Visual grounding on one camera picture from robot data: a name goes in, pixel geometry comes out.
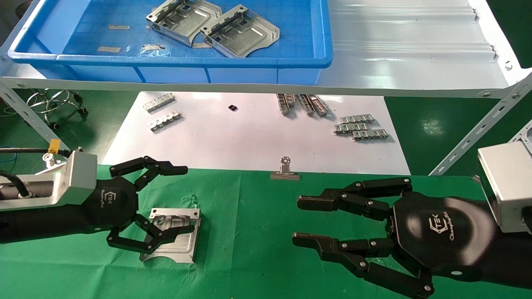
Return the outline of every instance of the green floor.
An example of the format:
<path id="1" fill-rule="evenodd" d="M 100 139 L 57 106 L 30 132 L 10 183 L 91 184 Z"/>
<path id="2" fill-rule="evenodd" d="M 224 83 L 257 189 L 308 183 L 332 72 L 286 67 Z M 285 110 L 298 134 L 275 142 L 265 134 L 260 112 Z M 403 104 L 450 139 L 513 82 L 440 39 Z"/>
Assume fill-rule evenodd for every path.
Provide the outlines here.
<path id="1" fill-rule="evenodd" d="M 523 68 L 532 67 L 530 0 L 487 0 Z M 26 90 L 19 91 L 27 96 Z M 89 116 L 85 121 L 65 108 L 53 116 L 63 128 L 57 133 L 70 147 L 82 146 L 103 159 L 137 93 L 81 92 Z M 413 175 L 428 174 L 438 162 L 497 103 L 496 99 L 386 98 L 386 104 Z M 0 114 L 4 106 L 0 103 Z M 523 98 L 447 175 L 471 176 L 477 171 L 476 149 L 507 142 L 532 119 L 532 94 Z M 0 118 L 0 146 L 43 147 L 47 143 L 19 117 Z M 10 160 L 12 156 L 1 156 Z M 39 155 L 25 155 L 14 162 L 0 162 L 0 169 L 35 173 L 43 169 Z"/>

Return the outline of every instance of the green mat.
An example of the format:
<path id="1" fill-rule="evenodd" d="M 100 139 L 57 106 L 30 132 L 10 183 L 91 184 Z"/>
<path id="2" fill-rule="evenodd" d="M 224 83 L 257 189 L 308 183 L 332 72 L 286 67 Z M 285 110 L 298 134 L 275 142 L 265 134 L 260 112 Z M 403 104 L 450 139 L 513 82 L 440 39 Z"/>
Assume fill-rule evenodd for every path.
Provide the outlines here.
<path id="1" fill-rule="evenodd" d="M 99 174 L 107 178 L 107 168 L 100 167 Z M 165 258 L 141 263 L 136 253 L 108 247 L 108 232 L 5 244 L 0 245 L 0 298 L 402 298 L 291 242 L 295 231 L 339 239 L 385 237 L 381 222 L 296 207 L 298 195 L 382 177 L 304 173 L 301 181 L 274 181 L 268 172 L 223 170 L 158 177 L 141 192 L 140 212 L 199 207 L 203 221 L 195 264 Z M 466 177 L 412 181 L 414 190 L 428 196 L 483 197 Z M 130 227 L 122 236 L 143 239 L 143 232 Z M 375 260 L 400 269 L 391 258 Z M 447 278 L 436 277 L 434 285 L 431 298 L 532 297 L 530 290 Z"/>

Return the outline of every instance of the white table surface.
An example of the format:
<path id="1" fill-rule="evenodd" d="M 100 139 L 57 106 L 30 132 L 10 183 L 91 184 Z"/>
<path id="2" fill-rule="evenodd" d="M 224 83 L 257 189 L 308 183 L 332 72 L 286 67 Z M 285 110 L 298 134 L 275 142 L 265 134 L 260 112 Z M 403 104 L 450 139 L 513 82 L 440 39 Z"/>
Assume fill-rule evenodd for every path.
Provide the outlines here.
<path id="1" fill-rule="evenodd" d="M 143 109 L 164 94 L 138 95 L 103 164 L 148 155 L 190 168 L 278 171 L 281 157 L 289 156 L 294 172 L 410 174 L 383 97 L 321 96 L 330 109 L 326 118 L 307 116 L 299 103 L 283 116 L 275 94 L 174 92 L 172 104 L 152 113 Z M 183 118 L 157 132 L 148 129 L 148 122 L 173 110 Z M 388 140 L 354 142 L 333 134 L 340 117 L 367 113 L 376 119 L 370 128 L 386 129 Z"/>

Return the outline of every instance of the blue plastic bin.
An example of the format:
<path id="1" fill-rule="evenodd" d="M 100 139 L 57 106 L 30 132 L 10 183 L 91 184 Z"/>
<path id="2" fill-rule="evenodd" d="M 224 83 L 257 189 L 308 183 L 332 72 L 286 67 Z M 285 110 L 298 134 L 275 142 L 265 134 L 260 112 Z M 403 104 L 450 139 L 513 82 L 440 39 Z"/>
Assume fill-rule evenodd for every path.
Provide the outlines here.
<path id="1" fill-rule="evenodd" d="M 223 12 L 243 4 L 280 29 L 246 58 L 190 48 L 146 27 L 163 0 L 40 0 L 9 50 L 50 79 L 147 83 L 314 85 L 333 61 L 327 0 L 210 0 Z M 130 26 L 110 30 L 109 25 Z M 201 35 L 195 42 L 203 42 Z M 145 56 L 143 45 L 163 45 Z M 119 53 L 99 52 L 117 47 Z"/>

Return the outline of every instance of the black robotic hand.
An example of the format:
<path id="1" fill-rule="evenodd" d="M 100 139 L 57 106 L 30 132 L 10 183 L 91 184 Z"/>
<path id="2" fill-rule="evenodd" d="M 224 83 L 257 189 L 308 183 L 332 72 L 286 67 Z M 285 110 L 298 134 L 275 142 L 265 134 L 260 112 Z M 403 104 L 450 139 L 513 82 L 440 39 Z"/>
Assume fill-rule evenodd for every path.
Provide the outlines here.
<path id="1" fill-rule="evenodd" d="M 402 196 L 392 208 L 372 199 L 391 196 Z M 339 241 L 296 232 L 292 242 L 315 249 L 321 260 L 340 263 L 356 277 L 407 297 L 432 295 L 432 276 L 532 288 L 532 236 L 502 233 L 487 202 L 427 197 L 413 192 L 410 178 L 403 177 L 325 189 L 317 197 L 300 196 L 297 206 L 386 220 L 386 238 Z M 389 255 L 413 276 L 366 259 Z"/>
<path id="2" fill-rule="evenodd" d="M 121 176 L 146 168 L 134 183 Z M 139 253 L 153 253 L 162 244 L 172 243 L 177 235 L 194 231 L 194 226 L 160 230 L 137 214 L 138 195 L 157 175 L 178 176 L 188 172 L 186 166 L 173 166 L 148 156 L 110 167 L 110 180 L 97 180 L 95 190 L 80 205 L 66 204 L 31 210 L 0 212 L 0 243 L 20 242 L 73 234 L 93 234 L 110 230 L 111 247 Z M 135 223 L 152 237 L 141 242 L 119 236 Z"/>

